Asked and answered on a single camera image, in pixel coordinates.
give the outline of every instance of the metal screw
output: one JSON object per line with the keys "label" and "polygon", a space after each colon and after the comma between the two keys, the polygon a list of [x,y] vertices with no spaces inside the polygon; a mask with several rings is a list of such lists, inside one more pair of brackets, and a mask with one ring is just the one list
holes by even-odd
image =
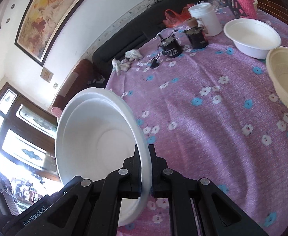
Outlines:
{"label": "metal screw", "polygon": [[126,175],[129,173],[129,171],[127,169],[120,169],[118,172],[120,175]]}
{"label": "metal screw", "polygon": [[206,178],[206,177],[201,179],[201,184],[203,184],[203,185],[209,185],[210,182],[211,181],[208,178]]}
{"label": "metal screw", "polygon": [[84,179],[84,180],[82,180],[82,182],[81,182],[81,185],[82,185],[83,187],[87,187],[87,186],[89,186],[90,184],[91,184],[91,181],[88,180],[88,179]]}
{"label": "metal screw", "polygon": [[164,173],[165,175],[171,175],[171,174],[173,173],[173,170],[172,170],[172,169],[164,169],[164,170],[163,170],[163,173]]}

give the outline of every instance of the black container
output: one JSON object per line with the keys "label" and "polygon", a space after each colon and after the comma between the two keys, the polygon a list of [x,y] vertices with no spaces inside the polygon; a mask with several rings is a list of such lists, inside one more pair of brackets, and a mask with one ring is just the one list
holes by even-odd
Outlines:
{"label": "black container", "polygon": [[194,49],[203,49],[208,45],[208,40],[202,27],[192,27],[189,30],[185,30],[184,33]]}
{"label": "black container", "polygon": [[174,35],[168,38],[162,38],[159,47],[162,49],[162,54],[170,58],[178,57],[183,52]]}

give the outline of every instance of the white plastic jar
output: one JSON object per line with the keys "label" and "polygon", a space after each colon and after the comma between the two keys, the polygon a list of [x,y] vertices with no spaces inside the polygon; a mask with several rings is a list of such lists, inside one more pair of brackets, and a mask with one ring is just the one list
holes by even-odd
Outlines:
{"label": "white plastic jar", "polygon": [[203,25],[206,36],[215,36],[222,32],[220,24],[213,6],[210,3],[199,3],[189,8],[191,17],[196,18],[199,25]]}

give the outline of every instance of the plastic bag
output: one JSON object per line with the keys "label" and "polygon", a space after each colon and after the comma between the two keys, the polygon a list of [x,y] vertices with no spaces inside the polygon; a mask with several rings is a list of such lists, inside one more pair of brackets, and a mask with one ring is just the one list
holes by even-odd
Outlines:
{"label": "plastic bag", "polygon": [[166,20],[163,20],[163,23],[168,28],[173,28],[182,24],[185,20],[191,17],[188,9],[193,5],[194,4],[188,4],[186,7],[184,7],[181,14],[178,14],[173,10],[165,10]]}
{"label": "plastic bag", "polygon": [[214,10],[226,7],[224,0],[208,0],[208,2],[213,6]]}
{"label": "plastic bag", "polygon": [[168,28],[173,28],[175,26],[180,25],[183,21],[181,19],[181,15],[176,13],[173,10],[165,10],[165,16],[166,20],[163,20],[163,23],[168,27]]}

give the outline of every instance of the framed painting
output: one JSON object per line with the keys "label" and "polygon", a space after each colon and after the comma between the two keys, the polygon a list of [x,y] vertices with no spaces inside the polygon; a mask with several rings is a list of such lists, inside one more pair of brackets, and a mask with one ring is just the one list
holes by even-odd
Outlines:
{"label": "framed painting", "polygon": [[31,0],[15,45],[41,66],[60,31],[84,0]]}

